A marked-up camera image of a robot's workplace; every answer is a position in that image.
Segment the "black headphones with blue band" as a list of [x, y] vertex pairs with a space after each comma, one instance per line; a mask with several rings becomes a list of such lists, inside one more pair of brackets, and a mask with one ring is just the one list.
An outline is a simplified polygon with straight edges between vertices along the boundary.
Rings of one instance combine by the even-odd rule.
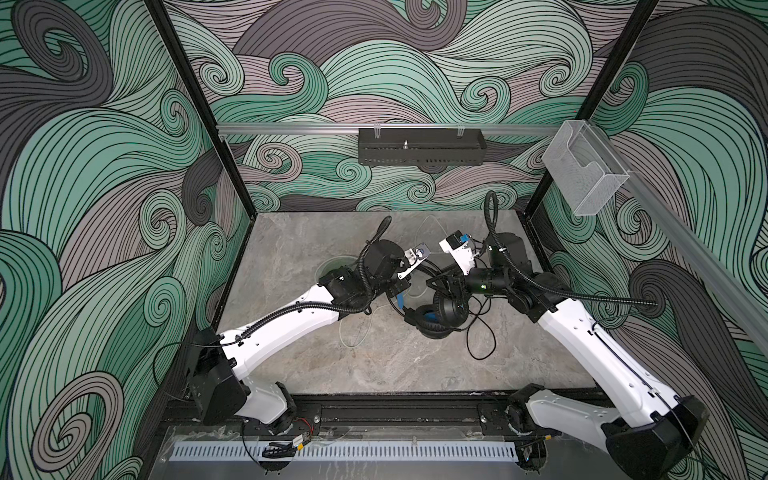
[[[475, 361], [489, 359], [498, 348], [496, 332], [485, 319], [493, 306], [494, 296], [472, 293], [457, 266], [440, 268], [426, 260], [416, 271], [426, 276], [425, 290], [433, 292], [431, 302], [411, 307], [389, 297], [390, 306], [424, 337], [443, 340], [451, 334], [463, 333], [470, 358]], [[477, 354], [471, 346], [472, 330], [477, 324], [487, 329], [490, 338], [490, 349], [483, 355]]]

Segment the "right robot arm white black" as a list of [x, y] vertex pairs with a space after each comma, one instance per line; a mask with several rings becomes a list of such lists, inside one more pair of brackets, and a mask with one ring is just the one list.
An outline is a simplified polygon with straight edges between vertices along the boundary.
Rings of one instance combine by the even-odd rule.
[[556, 276], [534, 273], [521, 240], [497, 231], [498, 204], [496, 193], [487, 192], [487, 267], [477, 266], [471, 237], [456, 232], [441, 243], [455, 261], [433, 282], [441, 325], [457, 328], [475, 295], [506, 300], [564, 346], [611, 402], [601, 408], [529, 384], [509, 400], [512, 429], [521, 435], [561, 432], [605, 451], [632, 479], [662, 478], [694, 453], [709, 419], [707, 407], [657, 379], [592, 318], [586, 303], [603, 297], [572, 293]]

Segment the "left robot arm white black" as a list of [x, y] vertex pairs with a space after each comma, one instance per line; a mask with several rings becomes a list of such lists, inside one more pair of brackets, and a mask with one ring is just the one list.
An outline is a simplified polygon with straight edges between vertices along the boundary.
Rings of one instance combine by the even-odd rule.
[[390, 216], [381, 221], [351, 265], [328, 272], [287, 305], [249, 325], [196, 334], [187, 360], [187, 384], [204, 425], [240, 417], [273, 433], [289, 428], [296, 406], [287, 388], [279, 381], [255, 380], [251, 374], [302, 337], [347, 316], [369, 314], [378, 296], [396, 295], [408, 287], [404, 250], [383, 238], [391, 222]]

